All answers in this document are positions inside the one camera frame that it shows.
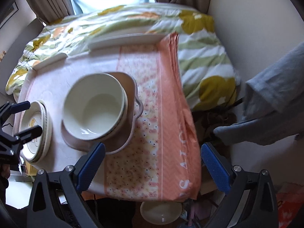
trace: picture frame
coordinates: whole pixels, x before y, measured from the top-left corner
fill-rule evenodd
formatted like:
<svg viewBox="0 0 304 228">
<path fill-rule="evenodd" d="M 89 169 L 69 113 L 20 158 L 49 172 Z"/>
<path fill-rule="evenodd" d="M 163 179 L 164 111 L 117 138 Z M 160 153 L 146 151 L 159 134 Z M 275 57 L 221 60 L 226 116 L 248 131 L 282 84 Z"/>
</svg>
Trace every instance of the picture frame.
<svg viewBox="0 0 304 228">
<path fill-rule="evenodd" d="M 7 11 L 4 20 L 0 22 L 0 29 L 18 10 L 19 10 L 18 6 L 17 6 L 16 2 L 14 2 L 12 4 L 12 6 L 9 8 L 9 10 Z"/>
</svg>

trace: pink object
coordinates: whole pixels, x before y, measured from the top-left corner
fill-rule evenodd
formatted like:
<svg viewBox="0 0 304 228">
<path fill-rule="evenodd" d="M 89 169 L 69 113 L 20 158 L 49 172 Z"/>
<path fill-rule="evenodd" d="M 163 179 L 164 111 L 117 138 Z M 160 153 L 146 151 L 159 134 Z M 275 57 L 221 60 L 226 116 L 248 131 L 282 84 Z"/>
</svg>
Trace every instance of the pink object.
<svg viewBox="0 0 304 228">
<path fill-rule="evenodd" d="M 49 152 L 35 167 L 61 171 L 85 154 L 69 147 L 61 134 L 63 100 L 70 87 L 88 74 L 125 72 L 136 80 L 144 112 L 128 146 L 105 157 L 89 191 L 134 201 L 195 199 L 201 183 L 200 147 L 181 87 L 177 42 L 174 33 L 156 45 L 99 49 L 30 70 L 19 102 L 43 99 L 53 122 Z M 16 114 L 15 131 L 19 123 Z"/>
<path fill-rule="evenodd" d="M 284 183 L 276 196 L 279 228 L 287 228 L 304 204 L 304 186 Z"/>
</svg>

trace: ceramic bowl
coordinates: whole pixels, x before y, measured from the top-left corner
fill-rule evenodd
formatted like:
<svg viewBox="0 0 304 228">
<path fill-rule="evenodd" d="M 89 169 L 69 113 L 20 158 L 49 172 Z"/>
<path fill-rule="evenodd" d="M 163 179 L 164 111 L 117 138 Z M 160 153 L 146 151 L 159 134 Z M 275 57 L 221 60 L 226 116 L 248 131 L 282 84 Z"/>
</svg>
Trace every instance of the ceramic bowl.
<svg viewBox="0 0 304 228">
<path fill-rule="evenodd" d="M 182 204 L 176 202 L 143 202 L 140 206 L 142 217 L 155 225 L 166 225 L 174 222 L 182 211 Z"/>
<path fill-rule="evenodd" d="M 23 131 L 36 125 L 41 126 L 42 131 L 47 127 L 46 110 L 38 101 L 32 102 L 31 107 L 24 112 L 19 130 Z M 45 144 L 45 139 L 45 133 L 42 132 L 40 137 L 23 145 L 22 153 L 27 161 L 34 161 L 40 156 L 42 152 L 41 148 L 44 147 Z"/>
<path fill-rule="evenodd" d="M 143 103 L 137 96 L 137 84 L 132 76 L 124 72 L 109 72 L 114 76 L 124 88 L 127 95 L 127 109 L 121 118 L 119 124 L 108 134 L 95 140 L 79 140 L 72 136 L 61 123 L 61 134 L 65 143 L 76 150 L 88 152 L 90 148 L 97 142 L 105 145 L 106 154 L 115 154 L 123 150 L 133 138 L 135 122 L 143 112 Z"/>
<path fill-rule="evenodd" d="M 97 139 L 116 127 L 125 108 L 125 92 L 116 78 L 106 73 L 88 75 L 66 96 L 63 124 L 75 138 Z"/>
</svg>

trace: floral bedspread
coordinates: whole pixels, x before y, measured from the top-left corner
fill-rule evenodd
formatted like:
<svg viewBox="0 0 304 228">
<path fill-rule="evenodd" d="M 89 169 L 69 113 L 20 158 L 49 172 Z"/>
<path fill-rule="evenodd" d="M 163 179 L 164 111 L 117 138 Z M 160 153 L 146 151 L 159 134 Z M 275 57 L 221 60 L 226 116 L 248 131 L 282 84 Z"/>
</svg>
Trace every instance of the floral bedspread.
<svg viewBox="0 0 304 228">
<path fill-rule="evenodd" d="M 96 37 L 131 33 L 179 34 L 180 79 L 192 110 L 209 110 L 235 101 L 237 75 L 214 32 L 213 18 L 190 7 L 146 3 L 121 5 L 85 15 L 67 16 L 47 25 L 29 42 L 13 70 L 7 94 L 19 96 L 28 70 L 60 52 L 68 56 L 88 51 Z"/>
</svg>

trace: small white dish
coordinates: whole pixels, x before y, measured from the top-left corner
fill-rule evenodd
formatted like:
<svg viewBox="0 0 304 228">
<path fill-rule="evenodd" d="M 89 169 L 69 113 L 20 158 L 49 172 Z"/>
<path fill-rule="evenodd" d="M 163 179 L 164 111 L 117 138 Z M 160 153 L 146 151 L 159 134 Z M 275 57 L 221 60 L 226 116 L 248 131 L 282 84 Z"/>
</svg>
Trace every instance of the small white dish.
<svg viewBox="0 0 304 228">
<path fill-rule="evenodd" d="M 151 224 L 167 225 L 178 219 L 183 206 L 176 202 L 143 202 L 140 205 L 141 216 Z"/>
<path fill-rule="evenodd" d="M 106 73 L 78 80 L 64 101 L 63 124 L 75 138 L 93 140 L 107 135 L 119 123 L 126 108 L 119 81 Z"/>
<path fill-rule="evenodd" d="M 26 130 L 28 128 L 39 125 L 44 131 L 47 127 L 47 118 L 46 111 L 44 106 L 38 102 L 34 101 L 31 103 L 31 107 L 26 110 L 23 114 L 19 131 Z M 45 144 L 45 134 L 42 132 L 42 135 L 38 138 L 33 139 L 32 141 L 24 144 L 22 153 L 26 160 L 29 162 L 35 160 L 40 154 L 40 148 Z"/>
</svg>

